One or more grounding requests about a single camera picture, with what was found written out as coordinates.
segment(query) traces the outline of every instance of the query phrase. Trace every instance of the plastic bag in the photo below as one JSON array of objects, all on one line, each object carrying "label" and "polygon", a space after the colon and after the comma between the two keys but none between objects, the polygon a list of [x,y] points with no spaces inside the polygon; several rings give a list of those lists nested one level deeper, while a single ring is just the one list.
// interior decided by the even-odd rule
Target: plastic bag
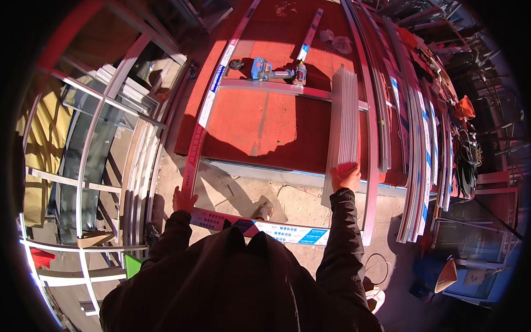
[{"label": "plastic bag", "polygon": [[348,39],[348,37],[335,37],[332,40],[331,46],[340,53],[349,54],[352,52],[352,46],[350,43],[351,41]]},{"label": "plastic bag", "polygon": [[321,30],[321,32],[319,32],[319,39],[321,39],[322,42],[333,40],[332,30]]}]

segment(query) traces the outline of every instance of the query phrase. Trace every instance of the hand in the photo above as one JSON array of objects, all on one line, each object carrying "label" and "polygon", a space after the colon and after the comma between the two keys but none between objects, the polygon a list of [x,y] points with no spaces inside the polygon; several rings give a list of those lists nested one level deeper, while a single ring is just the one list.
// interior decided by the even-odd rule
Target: hand
[{"label": "hand", "polygon": [[337,169],[332,167],[330,169],[330,176],[332,177],[332,189],[334,193],[341,188],[348,188],[353,192],[356,192],[359,187],[362,173],[359,171],[359,164],[356,163],[353,169],[344,172],[343,174],[338,174]]},{"label": "hand", "polygon": [[194,195],[192,198],[188,198],[179,190],[179,186],[175,187],[173,193],[173,212],[184,210],[188,213],[192,213],[195,203],[198,201],[199,196]]}]

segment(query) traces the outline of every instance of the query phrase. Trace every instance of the foot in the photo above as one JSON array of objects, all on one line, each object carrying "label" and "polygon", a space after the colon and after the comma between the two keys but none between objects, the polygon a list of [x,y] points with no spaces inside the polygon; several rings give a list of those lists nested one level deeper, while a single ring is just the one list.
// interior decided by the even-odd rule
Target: foot
[{"label": "foot", "polygon": [[265,202],[258,208],[258,210],[256,210],[254,214],[254,219],[264,220],[268,222],[271,219],[271,216],[273,215],[273,204],[271,204],[270,201]]}]

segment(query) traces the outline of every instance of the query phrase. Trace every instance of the orange plastic bag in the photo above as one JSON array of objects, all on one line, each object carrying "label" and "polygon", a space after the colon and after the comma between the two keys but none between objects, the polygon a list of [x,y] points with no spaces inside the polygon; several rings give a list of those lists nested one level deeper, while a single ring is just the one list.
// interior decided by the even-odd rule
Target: orange plastic bag
[{"label": "orange plastic bag", "polygon": [[460,120],[463,118],[470,120],[476,117],[474,107],[466,95],[456,104],[456,116]]}]

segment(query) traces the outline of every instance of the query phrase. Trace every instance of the person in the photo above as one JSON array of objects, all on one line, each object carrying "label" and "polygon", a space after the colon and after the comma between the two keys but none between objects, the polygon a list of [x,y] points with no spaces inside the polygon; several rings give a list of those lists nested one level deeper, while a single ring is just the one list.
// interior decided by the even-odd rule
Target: person
[{"label": "person", "polygon": [[[179,187],[173,214],[140,271],[112,290],[100,310],[104,331],[383,331],[362,280],[364,253],[354,192],[356,165],[330,170],[332,223],[315,279],[264,232],[246,245],[229,227],[189,246],[189,199]],[[272,209],[267,208],[268,215]]]}]

